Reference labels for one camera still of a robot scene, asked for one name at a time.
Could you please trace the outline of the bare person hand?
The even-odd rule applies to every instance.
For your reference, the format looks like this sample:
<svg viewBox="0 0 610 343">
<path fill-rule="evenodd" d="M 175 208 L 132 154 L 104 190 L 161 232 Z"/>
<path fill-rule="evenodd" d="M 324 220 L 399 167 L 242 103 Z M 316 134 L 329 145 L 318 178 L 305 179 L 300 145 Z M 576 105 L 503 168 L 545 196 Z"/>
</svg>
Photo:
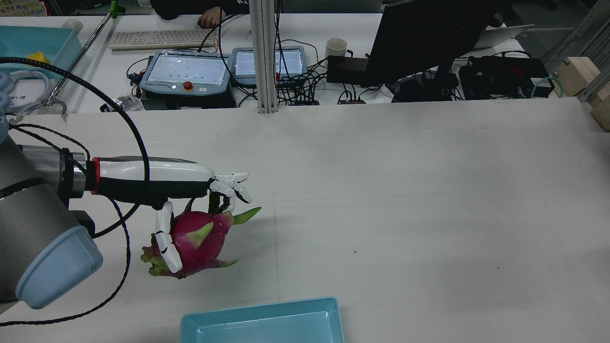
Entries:
<svg viewBox="0 0 610 343">
<path fill-rule="evenodd" d="M 225 11 L 219 7 L 212 7 L 205 11 L 196 22 L 196 25 L 202 29 L 215 28 L 226 18 Z"/>
</svg>

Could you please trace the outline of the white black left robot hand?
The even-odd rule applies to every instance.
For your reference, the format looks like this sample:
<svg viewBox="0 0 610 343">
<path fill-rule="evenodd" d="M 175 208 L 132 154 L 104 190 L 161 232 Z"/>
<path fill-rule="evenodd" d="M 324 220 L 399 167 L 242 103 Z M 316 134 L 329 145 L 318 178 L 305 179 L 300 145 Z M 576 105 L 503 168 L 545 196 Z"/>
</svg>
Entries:
<svg viewBox="0 0 610 343">
<path fill-rule="evenodd" d="M 234 214 L 236 200 L 250 203 L 247 173 L 217 174 L 185 159 L 150 158 L 150 179 L 135 156 L 94 158 L 94 194 L 155 209 L 155 229 L 141 260 L 153 276 L 182 279 L 235 260 L 219 259 L 232 226 L 246 223 L 260 208 Z"/>
</svg>

